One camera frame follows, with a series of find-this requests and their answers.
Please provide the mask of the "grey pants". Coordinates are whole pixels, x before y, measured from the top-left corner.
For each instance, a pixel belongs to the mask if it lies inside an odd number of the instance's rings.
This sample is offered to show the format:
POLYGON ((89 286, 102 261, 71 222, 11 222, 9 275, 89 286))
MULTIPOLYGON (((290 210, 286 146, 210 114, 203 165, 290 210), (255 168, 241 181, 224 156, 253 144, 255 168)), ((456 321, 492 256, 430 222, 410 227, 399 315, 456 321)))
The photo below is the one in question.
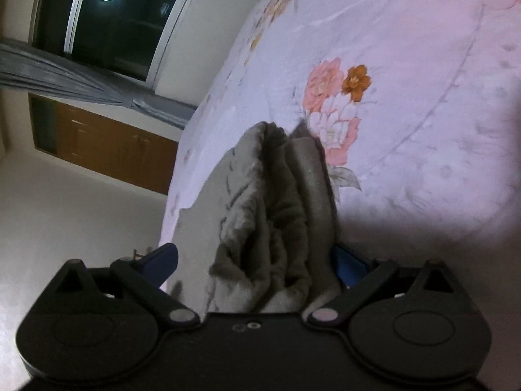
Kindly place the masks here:
POLYGON ((324 155, 308 134, 258 123, 228 150, 172 236, 170 295, 197 314, 304 315, 340 293, 330 267, 336 212, 324 155))

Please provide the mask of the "brown wooden door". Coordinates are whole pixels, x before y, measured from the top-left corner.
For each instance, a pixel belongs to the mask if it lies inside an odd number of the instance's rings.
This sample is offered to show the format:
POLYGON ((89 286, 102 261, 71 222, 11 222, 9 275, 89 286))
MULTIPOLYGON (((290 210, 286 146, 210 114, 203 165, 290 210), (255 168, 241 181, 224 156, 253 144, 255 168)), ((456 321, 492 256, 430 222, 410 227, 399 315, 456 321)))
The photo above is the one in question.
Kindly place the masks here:
POLYGON ((177 143, 109 117, 31 94, 35 148, 127 184, 167 194, 177 143))

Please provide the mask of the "pink floral bed sheet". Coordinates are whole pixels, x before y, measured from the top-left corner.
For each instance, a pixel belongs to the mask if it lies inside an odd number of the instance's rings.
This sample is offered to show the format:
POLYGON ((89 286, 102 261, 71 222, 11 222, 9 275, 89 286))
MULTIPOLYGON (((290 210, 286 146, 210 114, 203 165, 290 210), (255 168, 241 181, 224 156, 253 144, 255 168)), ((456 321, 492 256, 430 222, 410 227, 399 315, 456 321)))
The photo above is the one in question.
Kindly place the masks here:
POLYGON ((250 126, 305 124, 346 243, 520 297, 520 0, 260 0, 182 134, 162 223, 250 126))

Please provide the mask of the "left grey curtain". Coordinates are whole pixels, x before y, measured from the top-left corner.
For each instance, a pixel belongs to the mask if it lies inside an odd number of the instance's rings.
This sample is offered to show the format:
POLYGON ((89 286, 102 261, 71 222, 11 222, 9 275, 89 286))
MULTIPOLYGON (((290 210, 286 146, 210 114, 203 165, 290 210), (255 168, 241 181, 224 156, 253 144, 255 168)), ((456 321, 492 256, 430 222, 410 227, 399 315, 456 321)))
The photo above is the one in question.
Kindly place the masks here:
POLYGON ((79 65, 29 44, 1 41, 1 86, 68 100, 132 109, 184 129, 196 108, 118 75, 79 65))

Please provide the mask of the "aluminium sliding window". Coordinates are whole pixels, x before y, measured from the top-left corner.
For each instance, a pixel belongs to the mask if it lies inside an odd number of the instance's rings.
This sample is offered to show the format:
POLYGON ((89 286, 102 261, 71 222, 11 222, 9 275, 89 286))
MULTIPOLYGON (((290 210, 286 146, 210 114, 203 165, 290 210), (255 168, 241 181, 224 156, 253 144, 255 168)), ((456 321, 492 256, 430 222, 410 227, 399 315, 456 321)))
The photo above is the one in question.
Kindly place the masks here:
POLYGON ((32 44, 146 87, 187 0, 36 0, 32 44))

